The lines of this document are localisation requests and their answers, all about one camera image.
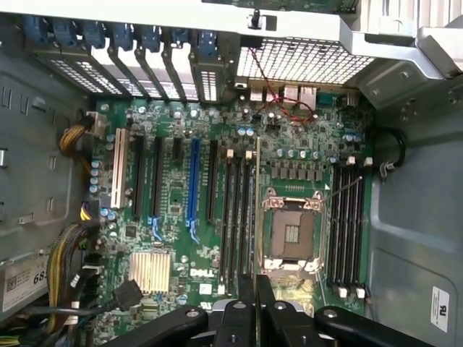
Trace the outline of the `black RAM slot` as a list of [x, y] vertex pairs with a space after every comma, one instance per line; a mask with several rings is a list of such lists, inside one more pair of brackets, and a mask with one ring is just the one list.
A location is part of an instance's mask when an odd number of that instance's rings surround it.
[[330, 271], [329, 285], [334, 287], [337, 285], [340, 262], [340, 218], [342, 207], [342, 187], [343, 187], [343, 168], [336, 164], [334, 166], [334, 187], [331, 201], [331, 235], [330, 235]]
[[350, 288], [356, 286], [358, 282], [358, 272], [359, 272], [359, 263], [360, 263], [360, 245], [361, 245], [361, 234], [362, 234], [362, 198], [363, 198], [363, 180], [362, 180], [362, 170], [355, 166], [352, 169], [354, 174], [354, 180], [356, 181], [355, 185], [352, 186], [354, 189], [353, 193], [353, 212], [352, 212], [352, 245], [351, 245], [351, 264], [349, 269], [349, 277], [347, 283]]
[[229, 290], [233, 289], [234, 285], [234, 270], [236, 265], [236, 248], [237, 248], [237, 233], [238, 233], [238, 215], [239, 215], [239, 192], [241, 182], [241, 167], [242, 159], [236, 158], [234, 172], [234, 193], [232, 205], [231, 219], [231, 238], [230, 238], [230, 257], [229, 257]]

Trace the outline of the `metal CPU socket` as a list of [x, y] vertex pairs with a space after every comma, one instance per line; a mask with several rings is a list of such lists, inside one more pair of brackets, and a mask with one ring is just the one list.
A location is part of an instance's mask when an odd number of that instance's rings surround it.
[[260, 203], [262, 273], [306, 279], [319, 273], [326, 255], [326, 200], [318, 189], [296, 194], [263, 190]]

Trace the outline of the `silver finned chipset heatsink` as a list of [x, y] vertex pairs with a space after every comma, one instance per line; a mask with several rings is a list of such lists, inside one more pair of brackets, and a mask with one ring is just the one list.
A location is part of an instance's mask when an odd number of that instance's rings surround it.
[[143, 294], [168, 293], [171, 255], [168, 253], [135, 252], [129, 257], [129, 279]]

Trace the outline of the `green Dell motherboard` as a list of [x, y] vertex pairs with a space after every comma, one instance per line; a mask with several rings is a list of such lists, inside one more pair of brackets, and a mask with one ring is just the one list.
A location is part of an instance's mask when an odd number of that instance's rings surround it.
[[[89, 183], [89, 202], [83, 207], [101, 221], [101, 233], [95, 242], [104, 272], [99, 300], [109, 300], [111, 292], [129, 280], [129, 257], [135, 252], [168, 253], [171, 273], [168, 293], [143, 294], [143, 299], [127, 312], [115, 310], [98, 318], [96, 327], [104, 338], [112, 338], [139, 327], [177, 308], [193, 305], [211, 311], [223, 299], [238, 297], [238, 280], [248, 275], [266, 275], [260, 269], [260, 203], [263, 190], [275, 187], [283, 193], [296, 194], [318, 189], [324, 196], [333, 192], [334, 166], [358, 166], [372, 156], [368, 127], [372, 118], [368, 108], [345, 106], [341, 96], [324, 93], [311, 106], [300, 101], [279, 98], [257, 102], [240, 98], [225, 105], [167, 102], [161, 100], [102, 100], [96, 114], [106, 122], [102, 138], [93, 146]], [[129, 131], [125, 206], [112, 209], [114, 142], [117, 128]], [[139, 220], [133, 218], [135, 187], [135, 138], [144, 136], [143, 200]], [[163, 138], [163, 165], [159, 232], [151, 229], [151, 180], [153, 141]], [[182, 159], [172, 160], [175, 137], [182, 138]], [[196, 244], [185, 225], [190, 172], [190, 146], [200, 139], [200, 173], [197, 194]], [[209, 147], [218, 141], [216, 200], [212, 223], [206, 220]], [[225, 294], [218, 293], [223, 194], [226, 151], [232, 149], [229, 224], [226, 243]], [[252, 151], [250, 190], [246, 230], [246, 273], [239, 274], [242, 183], [245, 152]], [[229, 257], [236, 158], [242, 159], [236, 265], [233, 289], [229, 290]], [[350, 187], [348, 263], [345, 283], [347, 297], [339, 296], [339, 285], [330, 287], [331, 201], [326, 202], [326, 255], [323, 269], [306, 279], [294, 275], [270, 277], [276, 297], [300, 304], [312, 314], [325, 305], [363, 314], [368, 300], [358, 299], [356, 286], [347, 279], [351, 264], [353, 193]]]

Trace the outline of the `long black expansion slot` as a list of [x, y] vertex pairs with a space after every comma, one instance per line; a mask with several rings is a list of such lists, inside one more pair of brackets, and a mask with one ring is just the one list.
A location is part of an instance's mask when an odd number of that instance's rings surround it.
[[143, 152], [144, 152], [145, 140], [144, 136], [138, 135], [135, 138], [135, 187], [133, 194], [133, 218], [134, 220], [140, 219], [142, 200], [143, 200]]
[[163, 138], [156, 137], [153, 141], [153, 170], [152, 170], [152, 186], [151, 186], [151, 229], [153, 237], [157, 241], [161, 241], [159, 232], [159, 218], [160, 218], [160, 201], [161, 201], [161, 181], [162, 181], [162, 165], [163, 165]]
[[213, 222], [216, 200], [216, 181], [218, 168], [218, 141], [211, 140], [209, 147], [208, 186], [205, 217], [209, 223]]

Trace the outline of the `blue expansion slot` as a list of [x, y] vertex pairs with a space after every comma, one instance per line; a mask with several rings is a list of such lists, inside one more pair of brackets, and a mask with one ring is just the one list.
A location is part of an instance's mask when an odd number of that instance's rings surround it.
[[194, 138], [190, 146], [190, 172], [187, 197], [187, 212], [185, 225], [189, 231], [191, 239], [199, 244], [197, 237], [197, 194], [200, 173], [200, 139]]

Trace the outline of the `thin metal locking lever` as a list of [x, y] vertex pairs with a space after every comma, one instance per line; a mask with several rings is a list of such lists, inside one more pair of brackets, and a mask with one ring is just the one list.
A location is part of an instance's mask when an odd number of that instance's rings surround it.
[[354, 181], [348, 183], [348, 184], [345, 184], [343, 185], [342, 187], [340, 187], [339, 189], [337, 189], [336, 191], [333, 191], [329, 194], [327, 194], [324, 198], [323, 198], [323, 201], [324, 202], [327, 202], [328, 200], [332, 199], [334, 196], [340, 194], [341, 192], [343, 192], [344, 190], [350, 188], [350, 187], [353, 187], [354, 185], [358, 184], [359, 182], [361, 182], [363, 180], [363, 177], [362, 176], [359, 176], [357, 177]]

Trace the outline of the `grey metal PC case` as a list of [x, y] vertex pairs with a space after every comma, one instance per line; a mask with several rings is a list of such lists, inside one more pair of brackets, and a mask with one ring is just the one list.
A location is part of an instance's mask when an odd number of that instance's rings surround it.
[[[28, 14], [48, 23], [48, 44], [26, 36]], [[76, 25], [75, 47], [55, 39], [55, 18]], [[103, 23], [104, 48], [86, 44], [84, 21]], [[131, 24], [131, 51], [112, 47], [113, 23]], [[143, 25], [159, 27], [158, 53], [143, 48]], [[174, 28], [188, 30], [183, 49], [171, 47]], [[216, 59], [199, 57], [200, 30], [217, 32]], [[363, 314], [353, 313], [429, 347], [463, 347], [463, 0], [0, 0], [0, 41], [68, 81], [87, 103], [58, 143], [82, 170], [78, 219], [40, 248], [49, 252], [47, 288], [0, 321], [0, 347], [122, 347], [135, 329], [100, 335], [98, 318], [119, 309], [84, 317], [27, 312], [107, 302], [99, 300], [104, 268], [95, 250], [101, 221], [83, 210], [94, 142], [106, 126], [96, 114], [100, 101], [287, 98], [311, 106], [324, 93], [372, 115], [368, 300]]]

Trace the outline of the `white expansion slot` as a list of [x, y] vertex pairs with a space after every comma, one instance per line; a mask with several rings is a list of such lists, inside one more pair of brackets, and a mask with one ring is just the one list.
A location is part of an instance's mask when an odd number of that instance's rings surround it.
[[125, 206], [125, 185], [127, 178], [127, 158], [129, 149], [129, 131], [117, 128], [114, 142], [113, 176], [111, 185], [112, 209]]

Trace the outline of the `blue card retention clip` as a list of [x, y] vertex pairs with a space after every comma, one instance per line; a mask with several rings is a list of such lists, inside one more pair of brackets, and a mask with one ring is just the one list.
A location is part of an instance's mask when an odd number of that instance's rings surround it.
[[171, 47], [183, 49], [183, 45], [189, 42], [189, 34], [187, 29], [174, 28], [171, 30]]
[[112, 47], [120, 48], [123, 51], [131, 51], [133, 49], [133, 32], [131, 24], [128, 23], [113, 23], [112, 31]]
[[55, 39], [61, 46], [75, 47], [78, 44], [76, 25], [69, 19], [53, 19]]
[[202, 59], [216, 59], [218, 34], [212, 30], [200, 30], [197, 36], [198, 55]]
[[160, 30], [158, 26], [143, 25], [140, 29], [142, 46], [151, 53], [161, 49]]
[[102, 49], [106, 45], [105, 30], [102, 22], [84, 21], [82, 24], [82, 33], [88, 46]]
[[48, 44], [48, 23], [39, 16], [24, 15], [22, 17], [23, 30], [26, 36], [39, 44]]

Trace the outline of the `silver power supply unit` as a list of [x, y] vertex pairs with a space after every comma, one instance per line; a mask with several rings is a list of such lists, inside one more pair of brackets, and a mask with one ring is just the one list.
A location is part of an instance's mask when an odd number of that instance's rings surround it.
[[47, 247], [76, 221], [82, 170], [58, 148], [85, 95], [0, 41], [0, 259]]

